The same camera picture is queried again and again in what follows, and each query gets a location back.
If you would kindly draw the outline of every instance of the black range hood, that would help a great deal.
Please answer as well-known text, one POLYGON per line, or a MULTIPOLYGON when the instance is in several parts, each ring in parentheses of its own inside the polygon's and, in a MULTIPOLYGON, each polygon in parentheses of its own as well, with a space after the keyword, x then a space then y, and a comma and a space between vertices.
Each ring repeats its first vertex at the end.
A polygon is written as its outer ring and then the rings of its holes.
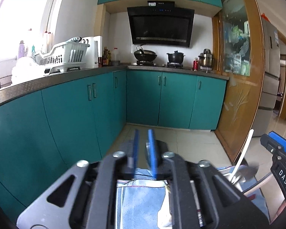
POLYGON ((189 47, 194 10, 175 7, 175 2, 169 1, 148 4, 127 8, 132 43, 189 47))

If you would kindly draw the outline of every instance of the white dish rack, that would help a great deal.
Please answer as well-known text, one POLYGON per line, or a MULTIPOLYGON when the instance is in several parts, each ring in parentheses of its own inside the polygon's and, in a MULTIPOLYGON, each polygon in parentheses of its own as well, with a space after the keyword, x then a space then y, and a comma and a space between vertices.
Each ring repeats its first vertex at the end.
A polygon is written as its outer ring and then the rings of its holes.
POLYGON ((45 75, 55 72, 66 72, 71 69, 82 69, 87 47, 90 45, 75 41, 61 42, 53 46, 49 53, 35 54, 35 61, 38 65, 45 66, 45 75))

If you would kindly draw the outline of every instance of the countertop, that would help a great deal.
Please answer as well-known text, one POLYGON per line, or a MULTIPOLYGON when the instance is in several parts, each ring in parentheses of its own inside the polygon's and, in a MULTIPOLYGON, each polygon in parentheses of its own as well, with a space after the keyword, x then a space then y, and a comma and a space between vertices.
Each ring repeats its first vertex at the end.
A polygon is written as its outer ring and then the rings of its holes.
POLYGON ((52 74, 49 76, 44 76, 38 79, 27 81, 24 83, 10 85, 0 89, 0 106, 19 98, 21 96, 27 95, 29 93, 48 88, 57 84, 69 82, 76 79, 81 79, 85 77, 90 77, 94 75, 104 74, 112 71, 133 69, 133 70, 149 70, 149 71, 164 71, 164 72, 174 72, 183 73, 203 77, 212 77, 217 79, 229 80, 229 77, 220 76, 213 73, 205 73, 202 71, 192 71, 190 69, 175 69, 167 67, 157 67, 157 66, 137 66, 137 65, 121 65, 121 66, 110 66, 103 68, 94 69, 82 69, 75 70, 64 73, 52 74))

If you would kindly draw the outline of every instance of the screw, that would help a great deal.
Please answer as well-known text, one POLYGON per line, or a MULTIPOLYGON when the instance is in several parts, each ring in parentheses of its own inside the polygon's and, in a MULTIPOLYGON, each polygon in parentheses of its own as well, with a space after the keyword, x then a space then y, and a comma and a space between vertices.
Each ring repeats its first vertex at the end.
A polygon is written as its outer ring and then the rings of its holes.
POLYGON ((89 164, 89 162, 86 161, 86 160, 79 160, 79 161, 76 163, 76 165, 77 165, 78 167, 81 167, 81 168, 86 167, 88 164, 89 164))
POLYGON ((175 154, 174 154, 174 152, 172 152, 172 151, 167 151, 167 152, 164 152, 162 156, 163 156, 163 157, 171 158, 171 157, 174 157, 175 154))
POLYGON ((126 153, 123 151, 116 151, 115 153, 113 153, 114 157, 124 157, 125 155, 126 153))
POLYGON ((211 163, 208 160, 201 160, 199 161, 199 166, 202 168, 206 168, 211 166, 211 163))

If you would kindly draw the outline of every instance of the refrigerator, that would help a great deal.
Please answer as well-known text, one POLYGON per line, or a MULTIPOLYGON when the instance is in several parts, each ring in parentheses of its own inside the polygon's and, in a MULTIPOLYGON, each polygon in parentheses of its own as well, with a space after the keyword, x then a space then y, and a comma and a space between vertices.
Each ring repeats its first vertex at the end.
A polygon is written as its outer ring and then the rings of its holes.
POLYGON ((259 107, 252 125, 253 136, 261 136, 267 131, 278 93, 280 77, 280 47, 278 30, 262 19, 265 41, 265 73, 259 107))

